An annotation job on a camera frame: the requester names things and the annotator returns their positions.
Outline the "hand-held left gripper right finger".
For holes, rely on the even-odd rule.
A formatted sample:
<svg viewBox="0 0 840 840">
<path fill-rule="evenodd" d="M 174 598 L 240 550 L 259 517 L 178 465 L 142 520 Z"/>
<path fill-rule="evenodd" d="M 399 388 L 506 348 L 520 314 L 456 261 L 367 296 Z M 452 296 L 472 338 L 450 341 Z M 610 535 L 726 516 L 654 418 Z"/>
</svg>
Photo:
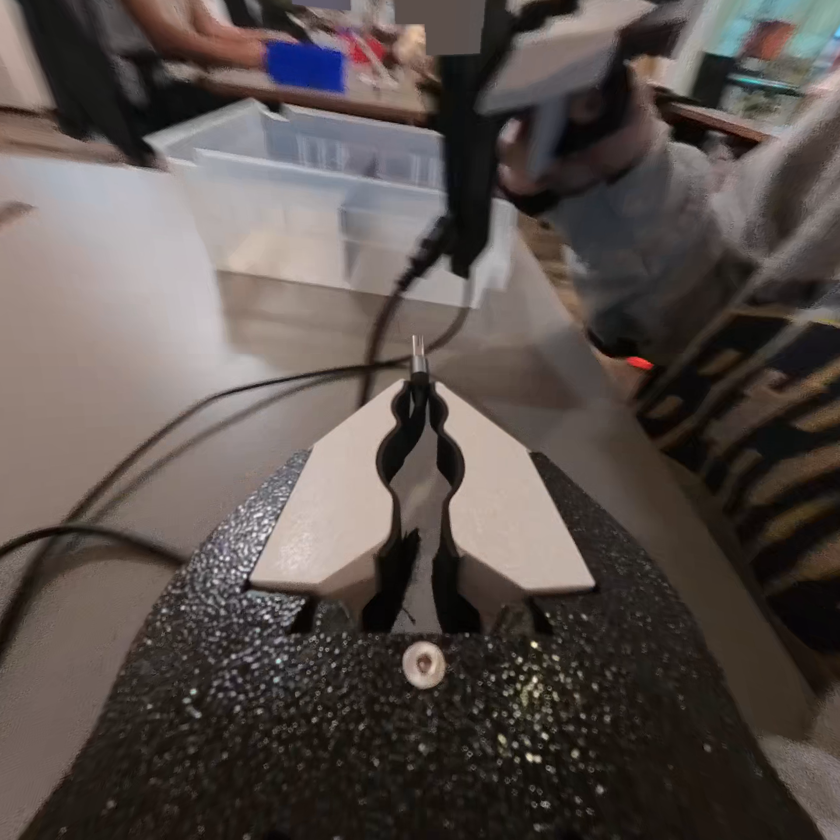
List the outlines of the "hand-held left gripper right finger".
<svg viewBox="0 0 840 840">
<path fill-rule="evenodd" d="M 443 632 L 487 632 L 505 607 L 593 592 L 531 451 L 441 383 L 429 387 L 428 418 L 448 483 L 432 569 Z"/>
</svg>

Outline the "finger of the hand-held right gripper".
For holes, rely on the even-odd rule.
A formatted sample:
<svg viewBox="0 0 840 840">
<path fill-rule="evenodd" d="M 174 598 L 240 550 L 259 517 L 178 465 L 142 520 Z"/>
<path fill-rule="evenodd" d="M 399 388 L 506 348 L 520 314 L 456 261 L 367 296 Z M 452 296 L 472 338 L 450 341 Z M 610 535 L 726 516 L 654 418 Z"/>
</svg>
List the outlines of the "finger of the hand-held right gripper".
<svg viewBox="0 0 840 840">
<path fill-rule="evenodd" d="M 544 176 L 557 157 L 569 118 L 570 100 L 544 99 L 531 107 L 525 170 L 533 181 Z"/>
<path fill-rule="evenodd" d="M 516 37 L 482 88 L 478 114 L 517 112 L 592 88 L 613 59 L 621 28 L 604 19 L 582 24 L 558 20 L 545 30 Z"/>
</svg>

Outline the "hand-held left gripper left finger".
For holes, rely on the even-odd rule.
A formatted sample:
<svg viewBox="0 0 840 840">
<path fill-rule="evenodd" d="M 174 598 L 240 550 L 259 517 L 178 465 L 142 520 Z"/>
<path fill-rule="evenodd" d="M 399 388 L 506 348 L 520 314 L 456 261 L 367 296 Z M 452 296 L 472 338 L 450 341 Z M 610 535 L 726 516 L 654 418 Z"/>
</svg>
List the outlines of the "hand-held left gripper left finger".
<svg viewBox="0 0 840 840">
<path fill-rule="evenodd" d="M 422 435 L 399 381 L 311 449 L 249 575 L 258 592 L 341 604 L 366 632 L 390 632 L 420 546 L 403 528 L 392 481 Z"/>
</svg>

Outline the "black usb hub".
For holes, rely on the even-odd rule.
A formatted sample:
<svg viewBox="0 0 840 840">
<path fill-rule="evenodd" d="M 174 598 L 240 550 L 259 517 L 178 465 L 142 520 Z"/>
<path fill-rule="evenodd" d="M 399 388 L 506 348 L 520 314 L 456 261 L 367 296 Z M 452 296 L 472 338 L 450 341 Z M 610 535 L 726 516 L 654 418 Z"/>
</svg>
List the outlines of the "black usb hub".
<svg viewBox="0 0 840 840">
<path fill-rule="evenodd" d="M 468 279 L 487 246 L 496 171 L 495 123 L 478 114 L 485 58 L 441 56 L 436 127 L 443 142 L 447 254 L 450 268 Z"/>
</svg>

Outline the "clear plastic bin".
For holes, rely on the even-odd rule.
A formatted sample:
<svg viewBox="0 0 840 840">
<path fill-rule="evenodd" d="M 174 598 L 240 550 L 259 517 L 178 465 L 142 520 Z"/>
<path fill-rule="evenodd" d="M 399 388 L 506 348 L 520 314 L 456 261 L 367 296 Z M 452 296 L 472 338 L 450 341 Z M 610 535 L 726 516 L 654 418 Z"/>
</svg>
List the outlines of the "clear plastic bin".
<svg viewBox="0 0 840 840">
<path fill-rule="evenodd" d="M 387 297 L 445 210 L 432 130 L 247 99 L 145 141 L 231 273 Z"/>
</svg>

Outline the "person's right forearm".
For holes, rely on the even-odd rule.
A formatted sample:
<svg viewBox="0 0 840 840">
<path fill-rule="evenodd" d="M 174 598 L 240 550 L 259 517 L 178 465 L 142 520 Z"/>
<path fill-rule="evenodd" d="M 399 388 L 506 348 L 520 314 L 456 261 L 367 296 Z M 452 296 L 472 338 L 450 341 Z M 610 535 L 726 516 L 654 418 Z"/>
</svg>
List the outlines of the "person's right forearm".
<svg viewBox="0 0 840 840">
<path fill-rule="evenodd" d="M 722 174 L 662 122 L 630 172 L 546 214 L 595 341 L 664 363 L 738 298 L 838 305 L 838 85 Z"/>
</svg>

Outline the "person's right hand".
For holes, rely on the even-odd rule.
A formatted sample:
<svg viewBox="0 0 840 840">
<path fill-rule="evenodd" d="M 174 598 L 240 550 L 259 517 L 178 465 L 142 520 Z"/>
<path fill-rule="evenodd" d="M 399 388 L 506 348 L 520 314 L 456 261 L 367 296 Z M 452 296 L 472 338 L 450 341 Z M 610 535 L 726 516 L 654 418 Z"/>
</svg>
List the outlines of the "person's right hand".
<svg viewBox="0 0 840 840">
<path fill-rule="evenodd" d="M 594 185 L 612 184 L 638 165 L 656 144 L 663 123 L 655 89 L 628 64 L 614 70 L 600 95 L 594 139 L 586 149 Z"/>
</svg>

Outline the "wooden work desk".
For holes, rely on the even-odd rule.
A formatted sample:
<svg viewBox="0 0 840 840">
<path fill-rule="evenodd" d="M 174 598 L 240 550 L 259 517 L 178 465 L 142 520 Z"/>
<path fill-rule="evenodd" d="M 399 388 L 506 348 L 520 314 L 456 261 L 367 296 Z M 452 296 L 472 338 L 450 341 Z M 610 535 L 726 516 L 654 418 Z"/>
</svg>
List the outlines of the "wooden work desk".
<svg viewBox="0 0 840 840">
<path fill-rule="evenodd" d="M 196 84 L 220 96 L 252 98 L 264 104 L 336 112 L 363 119 L 426 127 L 431 106 L 413 75 L 402 75 L 393 85 L 373 81 L 355 68 L 347 71 L 342 92 L 290 87 L 275 83 L 264 71 L 203 70 Z"/>
</svg>

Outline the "blue parts bin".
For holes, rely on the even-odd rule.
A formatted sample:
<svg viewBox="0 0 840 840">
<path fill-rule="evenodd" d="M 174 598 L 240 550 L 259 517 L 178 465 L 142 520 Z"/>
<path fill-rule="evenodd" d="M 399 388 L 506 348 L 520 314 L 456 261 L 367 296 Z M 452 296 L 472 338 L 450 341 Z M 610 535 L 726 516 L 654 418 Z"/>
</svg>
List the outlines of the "blue parts bin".
<svg viewBox="0 0 840 840">
<path fill-rule="evenodd" d="M 330 93 L 346 89 L 345 55 L 339 49 L 288 41 L 266 48 L 266 73 L 277 85 Z"/>
</svg>

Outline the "black office chair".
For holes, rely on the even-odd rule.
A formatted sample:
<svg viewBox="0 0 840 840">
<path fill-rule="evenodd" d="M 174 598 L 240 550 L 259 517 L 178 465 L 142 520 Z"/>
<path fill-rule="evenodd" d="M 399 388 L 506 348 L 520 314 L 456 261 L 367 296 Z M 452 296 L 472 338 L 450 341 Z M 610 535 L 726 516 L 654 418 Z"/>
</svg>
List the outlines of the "black office chair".
<svg viewBox="0 0 840 840">
<path fill-rule="evenodd" d="M 18 6 L 62 132 L 79 141 L 105 139 L 129 163 L 152 167 L 155 154 L 143 138 L 140 118 L 93 27 L 71 2 Z"/>
</svg>

